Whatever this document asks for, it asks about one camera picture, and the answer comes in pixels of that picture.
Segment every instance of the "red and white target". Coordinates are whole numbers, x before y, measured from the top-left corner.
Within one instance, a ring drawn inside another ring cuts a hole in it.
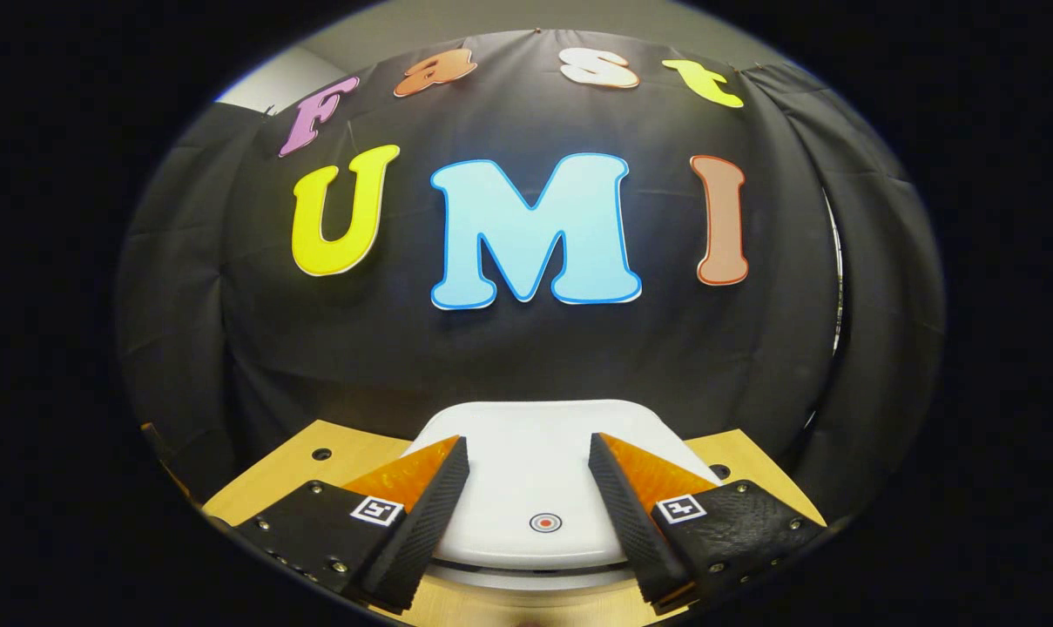
[[[538,514],[530,520],[530,528],[542,533],[551,533],[561,528],[561,516],[557,514]]]

